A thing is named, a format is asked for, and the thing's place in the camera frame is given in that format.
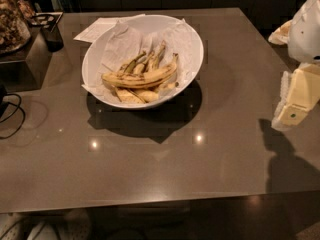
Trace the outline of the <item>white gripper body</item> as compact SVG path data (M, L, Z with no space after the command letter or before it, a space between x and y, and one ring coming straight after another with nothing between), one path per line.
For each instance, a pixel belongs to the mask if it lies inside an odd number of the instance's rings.
M301 63L320 63L320 0L306 0L294 17L277 28L268 38L286 45L288 55Z

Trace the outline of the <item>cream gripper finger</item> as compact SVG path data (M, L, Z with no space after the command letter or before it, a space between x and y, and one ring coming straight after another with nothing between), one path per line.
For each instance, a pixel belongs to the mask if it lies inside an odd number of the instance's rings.
M281 78L280 102L271 126L287 131L298 126L320 100L320 66L301 63L293 73L285 71Z

